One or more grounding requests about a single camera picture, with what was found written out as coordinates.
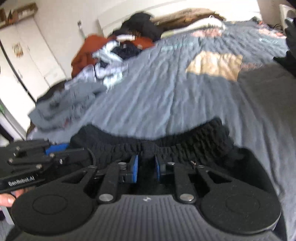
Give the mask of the person's left hand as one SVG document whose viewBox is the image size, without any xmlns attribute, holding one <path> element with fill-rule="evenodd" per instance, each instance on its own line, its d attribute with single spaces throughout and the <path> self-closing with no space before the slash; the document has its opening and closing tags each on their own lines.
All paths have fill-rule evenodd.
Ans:
<svg viewBox="0 0 296 241">
<path fill-rule="evenodd" d="M 13 191 L 12 193 L 3 193 L 0 195 L 0 206 L 11 207 L 14 201 L 22 194 L 26 193 L 26 189 Z"/>
</svg>

